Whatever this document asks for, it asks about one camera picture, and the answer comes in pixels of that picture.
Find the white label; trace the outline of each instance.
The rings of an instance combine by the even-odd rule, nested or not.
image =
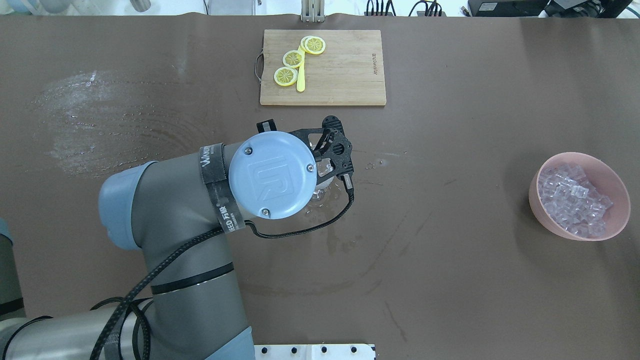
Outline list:
[[[498,3],[482,3],[480,5],[479,12],[492,12],[495,7],[498,6]]]

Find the bowl of ice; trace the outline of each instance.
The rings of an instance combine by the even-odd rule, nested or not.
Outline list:
[[[572,240],[612,238],[625,228],[631,213],[620,177],[580,152],[563,152],[542,164],[529,187],[529,205],[544,227]]]

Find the white metal bracket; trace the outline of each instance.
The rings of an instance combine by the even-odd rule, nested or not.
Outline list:
[[[302,22],[324,22],[324,0],[302,0]]]
[[[255,360],[375,360],[370,344],[255,345]]]

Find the pink bowl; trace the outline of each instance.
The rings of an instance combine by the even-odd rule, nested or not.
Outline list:
[[[603,216],[607,224],[607,230],[605,234],[599,238],[583,238],[569,233],[560,227],[542,206],[542,201],[538,195],[538,179],[540,178],[540,173],[546,168],[555,168],[565,163],[582,166],[591,184],[598,189],[599,193],[608,196],[614,203]],[[620,177],[615,171],[611,170],[607,164],[593,156],[580,152],[563,152],[562,154],[552,156],[542,164],[542,167],[533,177],[531,186],[529,187],[529,205],[531,206],[531,210],[533,210],[533,214],[536,215],[536,218],[544,227],[556,235],[572,240],[600,241],[610,239],[619,234],[620,231],[627,226],[629,215],[631,214],[629,193]]]

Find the yellow knife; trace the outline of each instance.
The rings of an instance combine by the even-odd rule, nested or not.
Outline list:
[[[302,53],[302,60],[300,61],[300,66],[298,67],[298,81],[296,82],[296,90],[298,92],[305,91],[307,84],[305,83],[305,53],[306,51],[302,48],[302,45],[298,47],[298,51]]]

